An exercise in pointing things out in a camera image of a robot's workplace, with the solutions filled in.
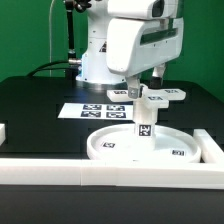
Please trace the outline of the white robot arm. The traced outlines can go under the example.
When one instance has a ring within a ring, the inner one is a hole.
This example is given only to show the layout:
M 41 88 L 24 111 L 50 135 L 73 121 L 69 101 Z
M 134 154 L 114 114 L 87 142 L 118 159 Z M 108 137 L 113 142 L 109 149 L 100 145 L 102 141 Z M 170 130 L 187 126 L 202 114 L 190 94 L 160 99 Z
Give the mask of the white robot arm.
M 166 63 L 182 49 L 184 0 L 77 0 L 88 13 L 88 46 L 77 80 L 97 89 L 126 84 L 140 96 L 140 76 L 162 86 Z

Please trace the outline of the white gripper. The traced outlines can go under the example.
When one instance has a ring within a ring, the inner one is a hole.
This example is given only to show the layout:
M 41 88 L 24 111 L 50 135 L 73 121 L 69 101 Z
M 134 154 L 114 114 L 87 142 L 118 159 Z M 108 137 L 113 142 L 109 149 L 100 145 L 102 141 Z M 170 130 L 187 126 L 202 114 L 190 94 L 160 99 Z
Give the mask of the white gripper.
M 166 63 L 182 49 L 184 21 L 179 19 L 133 20 L 114 18 L 107 31 L 106 64 L 111 73 L 126 77 L 128 97 L 137 99 L 140 79 L 136 75 L 153 69 L 151 88 L 160 88 Z

